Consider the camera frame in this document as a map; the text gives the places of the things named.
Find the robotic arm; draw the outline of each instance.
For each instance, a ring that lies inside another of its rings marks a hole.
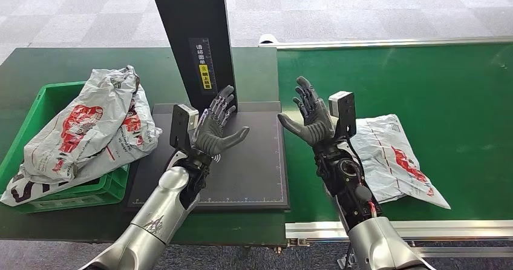
[[[282,126],[313,149],[317,175],[324,181],[340,221],[349,236],[360,269],[433,269],[415,254],[381,216],[382,210],[370,191],[360,158],[351,146],[356,134],[353,93],[340,91],[329,97],[330,114],[338,118],[336,129],[324,101],[310,82],[300,76],[296,87],[301,99],[293,98],[304,119],[301,125],[280,113]]]
[[[173,109],[171,145],[176,148],[158,186],[125,232],[109,248],[80,270],[150,270],[185,218],[196,207],[212,158],[246,138],[249,128],[223,137],[223,127],[235,106],[234,88],[221,90],[205,109],[198,123],[198,111],[185,105]]]

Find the red printed logo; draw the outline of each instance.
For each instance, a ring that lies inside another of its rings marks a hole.
[[[126,130],[132,132],[136,135],[137,138],[137,146],[142,145],[143,136],[141,135],[141,120],[136,112],[136,102],[134,99],[130,102],[130,107],[128,108],[128,114],[126,115],[125,120],[123,121],[124,126],[126,126]]]
[[[402,150],[395,149],[394,147],[392,147],[392,149],[394,150],[394,153],[396,154],[397,164],[399,164],[399,166],[401,166],[404,170],[408,171],[411,175],[413,175],[413,177],[415,177],[415,179],[425,183],[425,185],[429,187],[427,195],[433,196],[434,195],[433,188],[428,183],[428,179],[427,179],[426,175],[424,175],[424,173],[422,173],[420,170],[418,170],[415,167],[415,164],[413,163],[413,161],[410,158],[408,158]]]
[[[76,105],[71,111],[70,115],[62,122],[62,133],[60,138],[62,144],[60,145],[59,161],[55,164],[52,169],[58,172],[62,168],[64,163],[64,157],[70,154],[75,148],[77,148],[83,137],[92,129],[98,120],[103,116],[102,107],[86,107],[84,105]]]

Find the white plastic bag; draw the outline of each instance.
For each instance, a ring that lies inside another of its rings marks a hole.
[[[404,129],[395,114],[356,120],[351,144],[358,153],[365,179],[378,202],[413,196],[451,209],[436,190],[413,154]]]
[[[73,180],[116,134],[138,84],[132,66],[93,70],[78,97],[26,144],[20,173],[39,183]]]
[[[10,206],[21,205],[89,182],[148,155],[157,147],[157,138],[162,130],[155,127],[145,92],[140,85],[128,111],[111,142],[81,168],[73,180],[57,184],[34,183],[18,173],[9,181],[0,202]]]

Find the cutting mat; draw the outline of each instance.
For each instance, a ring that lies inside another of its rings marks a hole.
[[[174,104],[155,104],[153,119],[163,130],[158,147],[131,165],[132,188],[127,208],[137,209],[148,199],[174,151],[169,145]],[[246,139],[221,154],[211,165],[207,187],[195,210],[289,209],[283,131],[276,114],[279,102],[240,102],[225,134],[250,127]]]

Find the yellow label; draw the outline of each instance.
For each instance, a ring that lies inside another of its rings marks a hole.
[[[200,64],[200,74],[203,88],[206,90],[211,90],[212,83],[210,82],[210,75],[208,73],[208,66],[206,64]]]

